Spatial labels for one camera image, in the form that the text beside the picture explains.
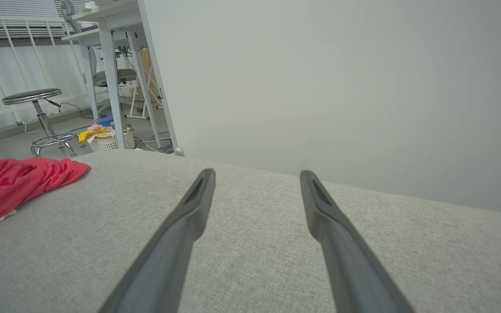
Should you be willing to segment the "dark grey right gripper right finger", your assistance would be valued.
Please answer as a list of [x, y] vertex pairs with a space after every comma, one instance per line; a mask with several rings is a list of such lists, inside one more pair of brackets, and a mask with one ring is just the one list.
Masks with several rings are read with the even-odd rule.
[[307, 226], [321, 245], [338, 313], [412, 313], [405, 295], [310, 170], [300, 173]]

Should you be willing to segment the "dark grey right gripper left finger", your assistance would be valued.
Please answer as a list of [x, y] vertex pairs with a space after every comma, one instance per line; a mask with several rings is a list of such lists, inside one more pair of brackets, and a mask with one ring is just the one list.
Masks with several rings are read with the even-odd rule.
[[193, 245], [206, 228], [215, 186], [214, 169], [197, 175], [100, 307], [101, 313], [178, 311]]

